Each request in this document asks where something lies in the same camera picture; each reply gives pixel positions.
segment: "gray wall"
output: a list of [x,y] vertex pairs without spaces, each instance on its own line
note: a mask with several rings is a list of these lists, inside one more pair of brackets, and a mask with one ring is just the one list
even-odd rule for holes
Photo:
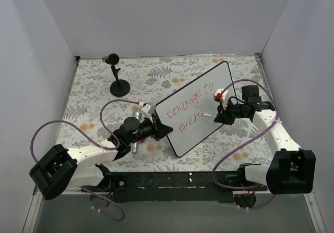
[[[0,0],[0,232],[21,232],[32,199],[29,145],[61,118],[74,56],[43,0]],[[56,127],[37,138],[37,157]]]
[[289,133],[317,157],[315,191],[334,232],[334,0],[289,0],[263,52]]
[[261,52],[288,0],[44,0],[75,55]]

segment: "gray floor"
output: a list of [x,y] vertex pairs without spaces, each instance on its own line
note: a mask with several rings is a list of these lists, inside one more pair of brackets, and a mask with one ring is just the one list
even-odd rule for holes
[[[271,195],[257,195],[262,203]],[[123,203],[124,221],[114,222],[92,210],[88,195],[60,195],[42,201],[34,232],[315,232],[302,194],[279,195],[250,212],[216,202]],[[106,209],[119,216],[113,206]]]

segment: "marker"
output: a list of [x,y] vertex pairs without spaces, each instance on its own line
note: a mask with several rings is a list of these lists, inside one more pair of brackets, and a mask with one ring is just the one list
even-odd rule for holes
[[207,117],[216,117],[216,116],[212,116],[212,115],[209,115],[209,114],[203,114],[204,116],[207,116]]

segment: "patterned fabric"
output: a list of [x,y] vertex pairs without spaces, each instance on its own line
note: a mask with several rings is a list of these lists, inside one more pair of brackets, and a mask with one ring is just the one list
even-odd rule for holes
[[[157,103],[223,60],[230,64],[233,81],[250,78],[263,84],[252,56],[123,59],[118,64],[121,68],[119,77],[131,85],[131,91],[124,98]],[[100,123],[99,113],[106,102],[115,99],[109,92],[113,81],[109,65],[97,59],[81,60],[64,115],[65,120],[75,123],[98,142],[110,136]],[[241,86],[245,84],[235,85],[239,98]],[[264,92],[260,95],[267,100]],[[115,130],[136,107],[128,103],[112,103],[105,109],[103,120]],[[140,144],[138,154],[129,153],[105,164],[110,171],[210,171],[228,152],[258,133],[249,119],[238,119],[232,126],[222,126],[181,158],[175,156],[167,138],[159,142],[147,138]],[[56,142],[66,148],[90,144],[74,128],[63,124]],[[223,162],[218,170],[236,170],[241,163],[263,164],[270,160],[268,145],[264,139],[259,139]]]

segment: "whiteboard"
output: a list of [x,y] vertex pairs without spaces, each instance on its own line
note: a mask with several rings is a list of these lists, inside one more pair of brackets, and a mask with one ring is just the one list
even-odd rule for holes
[[[218,113],[219,103],[213,100],[213,95],[216,89],[231,82],[229,63],[223,61],[157,104],[160,121],[174,129],[167,138],[178,157],[222,126],[203,114]],[[234,87],[229,88],[229,95],[236,96]]]

